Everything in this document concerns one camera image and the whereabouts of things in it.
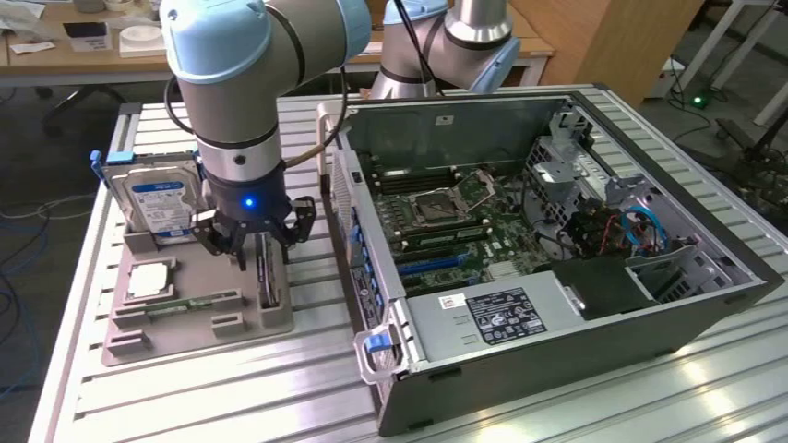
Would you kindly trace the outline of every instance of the black cable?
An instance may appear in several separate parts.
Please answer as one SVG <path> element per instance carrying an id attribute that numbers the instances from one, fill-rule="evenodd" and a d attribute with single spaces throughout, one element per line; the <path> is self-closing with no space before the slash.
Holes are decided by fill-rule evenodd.
<path id="1" fill-rule="evenodd" d="M 16 88 L 13 88 L 10 90 L 10 94 L 5 98 L 0 97 L 0 105 L 10 102 L 10 99 L 13 98 L 14 95 L 16 95 Z"/>
<path id="2" fill-rule="evenodd" d="M 5 207 L 5 210 L 6 210 L 6 209 L 10 209 L 10 208 L 17 208 L 17 207 L 26 207 L 26 206 L 34 206 L 36 208 L 42 208 L 42 209 L 44 209 L 44 221 L 42 221 L 42 223 L 40 224 L 40 228 L 38 228 L 38 230 L 36 231 L 36 233 L 33 234 L 33 236 L 32 236 L 32 237 L 28 239 L 28 241 L 26 241 L 26 242 L 24 242 L 22 246 L 20 246 L 20 247 L 17 248 L 17 250 L 16 250 L 13 253 L 10 253 L 10 255 L 8 255 L 8 257 L 5 257 L 5 258 L 2 259 L 2 261 L 0 261 L 0 269 L 2 269 L 2 267 L 5 266 L 5 264 L 6 264 L 6 263 L 8 263 L 8 262 L 9 262 L 9 261 L 10 261 L 10 260 L 12 260 L 12 259 L 16 257 L 16 256 L 18 256 L 18 255 L 20 255 L 20 254 L 24 252 L 24 250 L 25 250 L 28 247 L 30 247 L 30 245 L 32 245 L 33 243 L 36 243 L 36 241 L 37 241 L 37 240 L 40 239 L 40 237 L 42 236 L 42 234 L 44 234 L 44 231 L 46 230 L 46 227 L 49 226 L 50 213 L 49 213 L 49 207 L 48 207 L 45 204 L 36 203 L 36 202 L 18 203 L 18 204 L 9 205 L 8 207 Z"/>
<path id="3" fill-rule="evenodd" d="M 429 74 L 429 76 L 432 77 L 432 80 L 434 81 L 434 90 L 437 91 L 438 95 L 445 97 L 445 94 L 442 93 L 442 90 L 441 90 L 441 86 L 438 85 L 438 78 L 434 76 L 434 73 L 432 72 L 432 68 L 429 67 L 429 62 L 426 61 L 426 58 L 424 57 L 424 53 L 421 51 L 421 46 L 418 44 L 418 37 L 416 36 L 416 30 L 413 29 L 413 24 L 410 22 L 410 17 L 408 16 L 408 10 L 405 9 L 405 6 L 402 5 L 402 0 L 393 0 L 393 4 L 396 5 L 396 11 L 398 12 L 398 16 L 402 19 L 402 24 L 405 25 L 405 30 L 408 31 L 408 35 L 410 37 L 410 43 L 413 45 L 413 49 L 416 50 L 416 53 L 418 54 L 418 62 L 421 63 L 421 81 L 424 81 L 426 84 L 426 79 L 425 79 L 425 72 L 426 72 Z"/>
<path id="4" fill-rule="evenodd" d="M 346 117 L 346 102 L 348 102 L 349 85 L 346 84 L 346 72 L 345 72 L 344 66 L 340 67 L 340 82 L 342 83 L 342 110 L 340 111 L 340 118 L 336 121 L 336 126 L 330 130 L 330 134 L 326 137 L 325 141 L 322 142 L 322 144 L 325 146 L 328 146 L 333 142 L 333 140 L 337 138 L 337 136 L 340 135 L 340 130 L 342 129 L 342 123 L 345 122 L 345 117 Z"/>
<path id="5" fill-rule="evenodd" d="M 10 300 L 10 295 L 8 295 L 6 293 L 0 292 L 0 295 L 2 295 L 2 298 L 5 299 L 5 302 L 6 302 L 6 305 L 2 306 L 2 310 L 0 311 L 0 317 L 1 317 L 10 310 L 10 307 L 13 306 L 13 301 Z"/>
<path id="6" fill-rule="evenodd" d="M 169 78 L 169 80 L 168 80 L 166 86 L 164 87 L 164 109 L 168 112 L 169 120 L 172 120 L 172 123 L 174 123 L 174 125 L 177 127 L 180 127 L 189 134 L 194 134 L 194 130 L 184 124 L 181 119 L 177 118 L 177 115 L 174 115 L 174 112 L 172 111 L 172 103 L 169 102 L 169 96 L 172 94 L 172 92 L 174 91 L 176 80 L 177 80 L 177 78 L 174 76 L 172 76 L 172 78 Z"/>
<path id="7" fill-rule="evenodd" d="M 0 261 L 0 281 L 2 281 L 2 283 L 6 285 L 8 287 L 8 295 L 9 297 L 5 297 L 9 301 L 8 306 L 5 306 L 2 308 L 2 312 L 0 312 L 0 315 L 4 315 L 10 308 L 14 308 L 14 314 L 13 314 L 13 320 L 10 322 L 10 328 L 8 329 L 5 335 L 2 336 L 2 338 L 0 339 L 0 345 L 2 345 L 2 343 L 8 340 L 8 337 L 10 336 L 10 334 L 13 333 L 13 330 L 16 330 L 16 327 L 18 326 L 20 323 L 20 316 L 22 313 L 22 309 L 20 307 L 20 303 L 18 303 L 18 296 L 16 294 L 16 291 L 13 289 L 13 286 L 10 284 L 10 281 L 8 280 L 6 275 L 2 273 L 2 267 L 5 266 L 5 264 L 16 257 L 18 256 L 28 247 L 30 247 L 30 245 L 33 245 L 36 243 L 36 241 L 40 239 L 40 237 L 42 236 L 46 227 L 49 226 L 49 207 L 44 204 L 40 203 L 34 203 L 34 202 L 28 202 L 28 203 L 20 203 L 16 205 L 9 205 L 10 208 L 14 207 L 26 207 L 26 206 L 34 206 L 36 208 L 44 208 L 44 221 L 40 224 L 40 228 L 36 231 L 36 233 L 32 235 L 32 237 L 26 240 L 26 242 L 24 242 L 22 246 L 20 246 L 14 252 L 12 252 L 4 259 L 2 261 Z"/>
<path id="8" fill-rule="evenodd" d="M 322 143 L 320 143 L 310 150 L 308 150 L 306 152 L 300 154 L 296 158 L 293 158 L 285 162 L 286 168 L 292 168 L 294 166 L 298 166 L 305 161 L 308 161 L 314 155 L 320 154 L 320 152 L 322 152 L 326 149 L 329 144 L 333 142 L 333 140 L 340 135 L 340 131 L 342 130 L 342 124 L 345 123 L 346 105 L 349 102 L 349 98 L 348 98 L 349 85 L 346 83 L 346 72 L 345 72 L 344 66 L 340 67 L 340 82 L 342 83 L 342 110 L 340 111 L 340 118 L 336 122 L 336 126 L 330 130 L 329 136 L 326 137 L 326 139 Z"/>
<path id="9" fill-rule="evenodd" d="M 16 294 L 16 290 L 13 289 L 13 285 L 10 284 L 10 281 L 8 281 L 8 277 L 5 276 L 2 271 L 0 271 L 0 281 L 8 287 L 8 294 L 10 295 L 10 303 L 14 307 L 13 321 L 10 322 L 10 328 L 8 329 L 5 335 L 0 338 L 0 346 L 2 346 L 2 344 L 6 342 L 8 338 L 10 337 L 13 330 L 16 330 L 16 327 L 20 324 L 20 317 L 22 315 L 22 308 L 20 307 L 20 297 Z"/>
<path id="10" fill-rule="evenodd" d="M 685 108 L 686 102 L 684 100 L 684 88 L 681 86 L 681 82 L 678 81 L 678 76 L 676 74 L 676 66 L 673 64 L 673 56 L 672 55 L 669 57 L 669 68 L 673 73 L 673 78 L 676 78 L 676 80 L 673 81 L 673 86 L 669 89 L 670 98 L 668 99 L 668 104 L 670 107 L 673 107 L 678 111 L 692 114 L 696 117 L 700 117 L 704 121 L 702 126 L 694 127 L 692 129 L 689 129 L 688 131 L 684 131 L 676 137 L 673 137 L 672 141 L 673 141 L 673 143 L 677 143 L 681 138 L 684 138 L 685 136 L 688 136 L 693 132 L 702 131 L 704 129 L 708 129 L 709 127 L 712 127 L 712 121 L 705 117 L 705 115 L 696 113 L 694 111 L 690 111 Z M 676 87 L 676 86 L 678 87 L 678 97 L 676 97 L 676 90 L 673 89 L 673 87 Z"/>

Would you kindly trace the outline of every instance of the aluminum table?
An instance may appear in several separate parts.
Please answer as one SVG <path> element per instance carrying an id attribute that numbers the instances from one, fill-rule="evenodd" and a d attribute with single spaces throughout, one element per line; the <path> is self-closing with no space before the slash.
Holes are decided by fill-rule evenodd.
<path id="1" fill-rule="evenodd" d="M 788 239 L 606 90 L 572 87 L 782 275 Z M 533 89 L 502 90 L 524 92 Z M 538 90 L 568 90 L 565 87 Z M 316 106 L 281 99 L 284 155 L 314 142 Z M 185 109 L 176 113 L 185 117 Z M 633 168 L 594 133 L 610 167 Z M 121 115 L 112 149 L 193 146 L 162 105 Z M 286 175 L 290 197 L 318 198 L 316 161 Z M 788 285 L 714 325 L 673 355 L 382 439 L 361 383 L 325 215 L 288 267 L 296 330 L 137 364 L 100 362 L 124 219 L 98 191 L 46 374 L 30 441 L 752 442 L 788 438 Z"/>

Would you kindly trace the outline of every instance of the white box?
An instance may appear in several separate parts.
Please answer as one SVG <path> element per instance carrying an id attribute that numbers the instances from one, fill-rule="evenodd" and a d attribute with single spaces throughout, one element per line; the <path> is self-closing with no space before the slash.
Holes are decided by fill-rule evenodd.
<path id="1" fill-rule="evenodd" d="M 164 55 L 161 30 L 154 26 L 132 26 L 120 32 L 120 58 Z"/>
<path id="2" fill-rule="evenodd" d="M 650 88 L 649 94 L 645 96 L 646 99 L 664 99 L 668 95 L 669 88 L 676 83 L 676 78 L 681 76 L 684 72 L 684 65 L 672 58 L 668 59 L 662 66 L 662 72 L 660 72 L 660 78 Z"/>
<path id="3" fill-rule="evenodd" d="M 112 49 L 112 33 L 105 23 L 62 23 L 72 49 L 78 52 Z"/>

